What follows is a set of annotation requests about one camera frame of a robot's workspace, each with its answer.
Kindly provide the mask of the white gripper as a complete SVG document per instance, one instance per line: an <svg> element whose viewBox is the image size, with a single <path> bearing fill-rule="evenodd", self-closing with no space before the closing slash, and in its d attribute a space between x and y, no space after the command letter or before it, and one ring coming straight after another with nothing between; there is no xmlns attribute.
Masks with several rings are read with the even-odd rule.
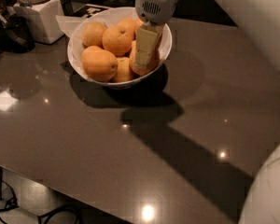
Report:
<svg viewBox="0 0 280 224"><path fill-rule="evenodd" d="M137 68L147 68L161 38L162 25L172 18L177 2L178 0L135 0L136 14L141 21L146 22L136 30L134 63Z"/></svg>

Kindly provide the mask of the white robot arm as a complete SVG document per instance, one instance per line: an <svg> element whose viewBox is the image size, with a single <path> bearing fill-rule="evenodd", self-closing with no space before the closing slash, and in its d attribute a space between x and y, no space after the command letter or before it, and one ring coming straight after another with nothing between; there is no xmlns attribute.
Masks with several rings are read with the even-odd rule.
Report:
<svg viewBox="0 0 280 224"><path fill-rule="evenodd" d="M160 40L161 27L178 0L135 0L143 25L136 32L135 64L144 69ZM280 0L215 0L243 29L280 74ZM238 224L280 224L280 145L260 168Z"/></svg>

